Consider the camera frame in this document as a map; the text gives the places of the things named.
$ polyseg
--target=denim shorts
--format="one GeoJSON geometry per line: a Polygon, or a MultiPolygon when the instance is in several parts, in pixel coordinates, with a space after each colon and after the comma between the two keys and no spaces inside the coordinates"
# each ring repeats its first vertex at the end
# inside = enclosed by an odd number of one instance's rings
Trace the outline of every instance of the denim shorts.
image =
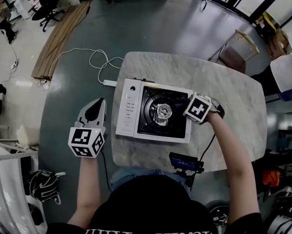
{"type": "Polygon", "coordinates": [[[176,182],[180,183],[186,189],[188,195],[190,196],[190,188],[185,184],[185,178],[168,172],[164,172],[160,169],[147,169],[142,167],[122,167],[118,171],[116,171],[110,180],[110,189],[113,192],[119,186],[123,185],[124,183],[130,181],[133,178],[139,176],[147,176],[147,175],[165,175],[176,182]]]}

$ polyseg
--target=marble table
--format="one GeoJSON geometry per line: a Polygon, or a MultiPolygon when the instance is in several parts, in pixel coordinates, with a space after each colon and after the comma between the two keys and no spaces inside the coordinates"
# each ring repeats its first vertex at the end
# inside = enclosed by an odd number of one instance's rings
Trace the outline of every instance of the marble table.
{"type": "MultiPolygon", "coordinates": [[[[225,110],[224,120],[244,144],[251,161],[264,155],[267,112],[261,84],[235,70],[186,56],[130,52],[125,56],[114,94],[111,144],[119,166],[140,166],[174,171],[169,153],[200,158],[213,136],[209,123],[192,124],[189,144],[150,141],[115,134],[125,78],[146,78],[155,83],[192,89],[217,99],[225,110]]],[[[226,169],[215,138],[203,158],[205,171],[226,169]]]]}

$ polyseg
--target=white stove casing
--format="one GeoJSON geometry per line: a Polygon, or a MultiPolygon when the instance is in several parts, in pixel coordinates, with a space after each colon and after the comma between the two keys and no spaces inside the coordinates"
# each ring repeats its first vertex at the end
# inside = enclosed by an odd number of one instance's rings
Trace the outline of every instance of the white stove casing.
{"type": "Polygon", "coordinates": [[[137,132],[144,86],[186,93],[188,94],[188,98],[193,94],[192,90],[185,88],[177,88],[136,79],[125,79],[118,114],[116,134],[158,141],[189,143],[191,131],[190,119],[186,120],[185,138],[156,136],[140,134],[137,132]]]}

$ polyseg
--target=small display screen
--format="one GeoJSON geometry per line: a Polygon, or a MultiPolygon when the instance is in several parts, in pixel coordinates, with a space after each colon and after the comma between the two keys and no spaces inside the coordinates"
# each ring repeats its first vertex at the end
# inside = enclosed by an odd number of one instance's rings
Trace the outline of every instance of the small display screen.
{"type": "Polygon", "coordinates": [[[178,167],[181,169],[192,170],[195,171],[195,163],[189,161],[183,161],[176,158],[171,158],[171,165],[174,167],[178,167]]]}

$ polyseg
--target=wooden board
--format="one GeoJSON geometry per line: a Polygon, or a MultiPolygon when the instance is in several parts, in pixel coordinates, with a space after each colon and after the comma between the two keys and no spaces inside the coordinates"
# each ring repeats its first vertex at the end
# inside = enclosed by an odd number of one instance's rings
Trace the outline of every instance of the wooden board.
{"type": "Polygon", "coordinates": [[[56,25],[55,29],[46,41],[40,56],[35,64],[31,77],[37,79],[50,80],[56,68],[57,61],[54,60],[63,51],[74,27],[86,16],[88,7],[87,1],[82,1],[79,5],[71,6],[56,25]]]}

